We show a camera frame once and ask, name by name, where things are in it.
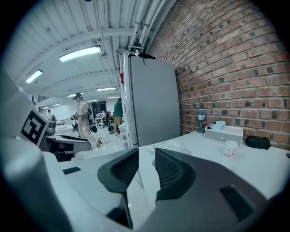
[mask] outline black case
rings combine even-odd
[[[245,143],[248,147],[252,148],[268,150],[271,147],[270,140],[267,137],[248,136]]]

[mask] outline refrigerator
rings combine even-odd
[[[122,68],[121,96],[129,148],[180,136],[179,99],[173,65],[124,55]]]

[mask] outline ceiling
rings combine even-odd
[[[27,93],[56,99],[83,92],[86,100],[120,96],[120,48],[128,48],[140,0],[44,0],[26,14],[8,44],[3,65]],[[148,0],[137,37],[153,0]],[[168,13],[168,7],[160,15]],[[149,38],[161,21],[154,23]],[[100,45],[102,52],[61,62],[67,53]],[[107,58],[101,54],[108,53]],[[43,73],[25,81],[38,69]],[[116,87],[116,90],[96,91]]]

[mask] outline small lamp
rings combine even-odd
[[[198,116],[199,128],[198,128],[198,130],[196,132],[204,133],[203,121],[204,121],[204,118],[205,118],[205,113],[202,112],[202,111],[198,111],[197,116]]]

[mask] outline green shirt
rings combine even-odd
[[[116,104],[114,105],[114,115],[113,117],[116,116],[123,116],[123,108],[122,108],[122,102],[117,101]]]

